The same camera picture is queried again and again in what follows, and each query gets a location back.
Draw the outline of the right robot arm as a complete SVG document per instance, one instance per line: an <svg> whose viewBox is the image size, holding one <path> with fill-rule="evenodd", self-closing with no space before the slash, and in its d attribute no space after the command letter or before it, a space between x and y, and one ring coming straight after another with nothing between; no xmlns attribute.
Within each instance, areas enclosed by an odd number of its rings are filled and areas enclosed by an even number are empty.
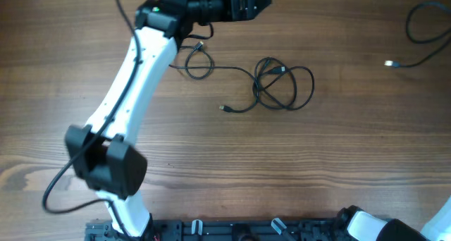
<svg viewBox="0 0 451 241"><path fill-rule="evenodd" d="M335 240L341 233L358 241L450 241L450 200L420 231L396 218L375 217L357 206L341 209L332 230Z"/></svg>

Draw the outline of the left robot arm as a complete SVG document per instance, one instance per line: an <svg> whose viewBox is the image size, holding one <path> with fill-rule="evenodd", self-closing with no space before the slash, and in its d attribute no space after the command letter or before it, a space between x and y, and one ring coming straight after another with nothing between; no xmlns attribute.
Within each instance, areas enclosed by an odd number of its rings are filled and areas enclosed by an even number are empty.
<svg viewBox="0 0 451 241"><path fill-rule="evenodd" d="M147 160L135 149L147 107L194 24L254 19L271 0L147 0L136 12L125 60L98 109L65 143L75 174L97 193L118 239L157 240L140 186Z"/></svg>

